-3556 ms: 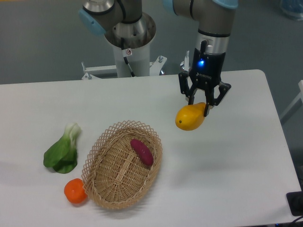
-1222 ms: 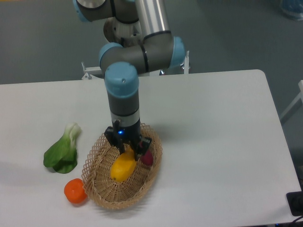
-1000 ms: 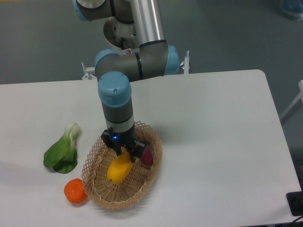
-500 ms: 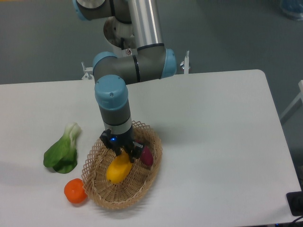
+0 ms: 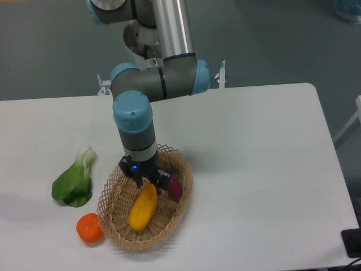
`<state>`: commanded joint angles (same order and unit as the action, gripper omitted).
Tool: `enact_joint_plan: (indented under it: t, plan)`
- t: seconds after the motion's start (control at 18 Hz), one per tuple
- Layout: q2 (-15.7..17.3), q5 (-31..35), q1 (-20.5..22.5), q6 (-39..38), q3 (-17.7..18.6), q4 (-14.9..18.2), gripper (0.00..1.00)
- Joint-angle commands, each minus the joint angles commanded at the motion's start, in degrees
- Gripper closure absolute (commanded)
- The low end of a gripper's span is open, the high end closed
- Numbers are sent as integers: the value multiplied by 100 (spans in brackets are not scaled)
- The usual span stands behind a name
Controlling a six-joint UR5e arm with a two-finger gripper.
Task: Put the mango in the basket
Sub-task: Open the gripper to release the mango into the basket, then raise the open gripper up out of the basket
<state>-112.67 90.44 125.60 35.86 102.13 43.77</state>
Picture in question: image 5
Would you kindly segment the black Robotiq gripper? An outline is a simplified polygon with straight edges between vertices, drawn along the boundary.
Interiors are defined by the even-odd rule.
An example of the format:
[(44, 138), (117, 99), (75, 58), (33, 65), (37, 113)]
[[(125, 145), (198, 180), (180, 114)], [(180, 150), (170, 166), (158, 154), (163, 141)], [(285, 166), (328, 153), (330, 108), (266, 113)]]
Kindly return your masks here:
[(160, 169), (158, 154), (154, 154), (145, 161), (134, 161), (132, 156), (123, 156), (118, 165), (127, 178), (135, 181), (139, 189), (143, 185), (143, 178), (149, 180), (156, 187), (157, 195), (169, 189), (172, 173)]

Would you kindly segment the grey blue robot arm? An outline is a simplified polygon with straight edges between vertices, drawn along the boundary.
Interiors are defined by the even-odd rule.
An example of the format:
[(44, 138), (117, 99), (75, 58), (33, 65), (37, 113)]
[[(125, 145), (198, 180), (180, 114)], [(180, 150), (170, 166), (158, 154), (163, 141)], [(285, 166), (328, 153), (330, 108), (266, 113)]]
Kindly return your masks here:
[(88, 1), (98, 24), (126, 21), (135, 26), (142, 56), (160, 45), (163, 64), (141, 69), (132, 63), (114, 67), (110, 76), (113, 118), (124, 148), (119, 166), (142, 186), (148, 179), (158, 193), (169, 189), (172, 174), (160, 167), (151, 103), (206, 92), (210, 73), (193, 49), (185, 1)]

